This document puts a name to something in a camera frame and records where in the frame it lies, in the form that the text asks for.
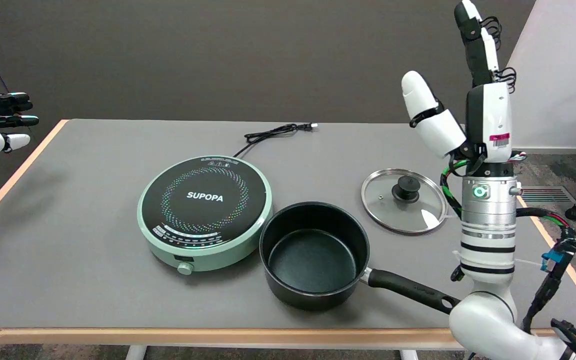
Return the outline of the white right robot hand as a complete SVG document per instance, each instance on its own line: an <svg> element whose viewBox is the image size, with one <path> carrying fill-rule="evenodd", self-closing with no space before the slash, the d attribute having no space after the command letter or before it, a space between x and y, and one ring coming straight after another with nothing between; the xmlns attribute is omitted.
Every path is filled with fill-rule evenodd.
<svg viewBox="0 0 576 360"><path fill-rule="evenodd" d="M409 126L423 143L439 158L470 160L473 173L481 164L503 164L512 157L510 91L516 76L503 76L499 66L502 27L496 17L482 17L473 2L462 0L455 6L454 18L471 75L465 125L417 71L403 75L401 90Z"/></svg>

